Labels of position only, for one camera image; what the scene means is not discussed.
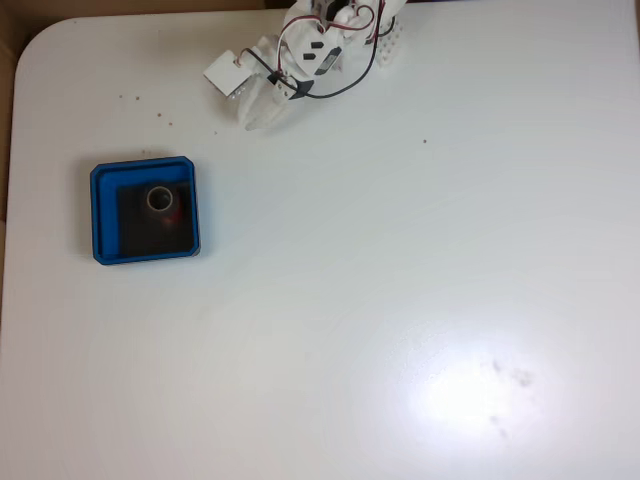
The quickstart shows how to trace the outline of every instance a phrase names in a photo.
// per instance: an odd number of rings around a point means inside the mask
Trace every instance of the blue square container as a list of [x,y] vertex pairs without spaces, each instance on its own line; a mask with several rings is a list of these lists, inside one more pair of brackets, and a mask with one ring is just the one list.
[[[188,250],[144,256],[124,256],[120,249],[118,191],[150,184],[188,184],[191,196],[193,245]],[[105,163],[91,172],[93,256],[102,265],[191,257],[200,251],[195,167],[186,157]]]

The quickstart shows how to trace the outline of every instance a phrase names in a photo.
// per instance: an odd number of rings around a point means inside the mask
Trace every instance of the dirt speck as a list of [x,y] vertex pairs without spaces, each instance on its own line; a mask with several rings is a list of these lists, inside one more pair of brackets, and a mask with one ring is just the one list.
[[533,373],[526,370],[514,370],[511,374],[511,378],[520,385],[522,388],[528,388],[533,385],[534,377]]

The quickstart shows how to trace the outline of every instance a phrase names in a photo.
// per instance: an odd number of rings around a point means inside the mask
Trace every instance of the cable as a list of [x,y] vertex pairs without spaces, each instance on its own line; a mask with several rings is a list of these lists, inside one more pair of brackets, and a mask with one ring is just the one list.
[[358,7],[358,10],[356,10],[356,13],[359,14],[360,10],[362,10],[363,8],[366,8],[367,10],[369,10],[371,12],[371,20],[369,20],[369,23],[367,23],[364,27],[351,27],[349,25],[342,25],[340,23],[330,23],[327,30],[329,30],[330,28],[337,28],[339,30],[349,30],[352,32],[361,32],[362,30],[366,30],[367,28],[369,28],[371,26],[371,24],[373,23],[373,21],[376,18],[376,12],[373,11],[373,8],[371,8],[369,5],[361,5],[360,7]]
[[396,17],[393,17],[391,19],[391,26],[389,27],[389,30],[387,30],[386,32],[384,32],[382,35],[380,35],[380,38],[382,37],[386,37],[387,35],[389,35],[391,32],[393,32],[393,28],[396,26]]
[[284,28],[282,29],[282,32],[280,32],[280,37],[278,38],[278,47],[276,49],[277,51],[277,58],[278,58],[278,71],[282,70],[282,57],[280,56],[280,49],[282,48],[282,39],[284,38],[284,32],[287,31],[287,29],[293,25],[296,22],[299,22],[300,20],[313,20],[315,22],[318,22],[318,25],[320,26],[320,28],[322,28],[322,31],[324,32],[324,26],[322,25],[322,20],[320,20],[320,17],[316,17],[315,15],[304,15],[302,17],[294,17],[292,18],[289,23],[287,23]]
[[346,92],[347,90],[351,90],[353,87],[355,87],[356,85],[358,85],[360,82],[362,82],[362,80],[364,80],[364,78],[369,74],[369,71],[371,70],[371,67],[373,66],[373,62],[376,59],[376,50],[378,49],[378,35],[377,32],[378,30],[380,30],[380,20],[382,19],[382,8],[383,8],[383,1],[384,0],[379,0],[378,2],[378,18],[376,21],[376,35],[373,41],[373,51],[371,52],[371,59],[369,60],[369,65],[367,65],[367,69],[364,71],[364,73],[352,84],[347,85],[344,88],[341,88],[340,90],[333,92],[333,93],[329,93],[327,95],[313,95],[311,93],[305,93],[300,91],[299,87],[294,87],[291,84],[289,84],[286,80],[284,80],[284,78],[282,78],[282,73],[278,73],[276,72],[273,68],[271,68],[267,62],[265,62],[262,58],[260,58],[260,56],[254,52],[253,50],[251,50],[250,48],[245,48],[242,53],[247,52],[249,53],[251,56],[253,56],[258,62],[260,62],[260,64],[266,68],[269,73],[271,73],[272,75],[276,75],[279,77],[280,81],[288,88],[290,88],[291,90],[294,90],[296,92],[296,94],[302,95],[304,97],[309,97],[309,98],[313,98],[314,100],[324,100],[327,98],[332,98],[332,97],[337,97],[338,95],[343,94],[344,92]]

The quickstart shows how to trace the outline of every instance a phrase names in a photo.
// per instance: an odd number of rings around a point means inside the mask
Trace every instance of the white tabletop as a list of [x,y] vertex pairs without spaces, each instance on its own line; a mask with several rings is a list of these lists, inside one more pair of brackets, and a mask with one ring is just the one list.
[[[638,478],[633,3],[409,6],[391,69],[251,133],[202,71],[282,12],[42,33],[0,478]],[[201,255],[99,265],[90,170],[171,155],[196,164]]]

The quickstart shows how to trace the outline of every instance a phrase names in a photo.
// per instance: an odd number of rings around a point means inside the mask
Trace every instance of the black wire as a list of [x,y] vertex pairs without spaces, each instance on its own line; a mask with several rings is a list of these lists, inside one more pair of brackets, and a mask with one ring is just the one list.
[[[382,4],[383,4],[383,0],[380,0],[378,2],[378,19],[376,21],[376,29],[374,30],[375,32],[378,32],[380,30],[380,21],[382,20]],[[378,37],[379,35],[376,34],[375,39],[373,41],[373,51],[371,52],[371,59],[369,60],[369,65],[367,65],[367,69],[364,71],[364,73],[362,75],[360,75],[360,78],[358,78],[355,82],[353,82],[350,85],[347,85],[344,88],[341,88],[340,90],[333,92],[333,93],[328,93],[326,95],[313,95],[311,93],[305,93],[302,92],[300,90],[299,87],[294,87],[292,85],[290,85],[283,77],[282,74],[276,72],[273,68],[271,68],[267,62],[265,62],[262,58],[260,58],[260,56],[254,52],[253,50],[251,50],[250,48],[245,48],[242,53],[244,52],[248,52],[249,54],[251,54],[256,60],[258,60],[258,62],[260,62],[260,64],[266,68],[269,73],[271,73],[272,75],[276,75],[279,80],[287,87],[289,87],[291,90],[294,90],[296,92],[296,94],[298,95],[302,95],[304,97],[309,97],[309,98],[313,98],[314,100],[324,100],[326,98],[332,98],[332,97],[336,97],[344,92],[346,92],[347,90],[351,90],[353,87],[355,87],[356,85],[358,85],[362,80],[364,80],[364,78],[369,74],[369,71],[371,70],[371,67],[373,66],[373,62],[376,59],[376,50],[378,49]]]
[[387,30],[386,32],[384,32],[383,34],[380,35],[380,38],[382,37],[386,37],[387,35],[389,35],[391,32],[393,32],[393,27],[396,26],[396,17],[393,17],[391,19],[391,26],[389,27],[389,30]]

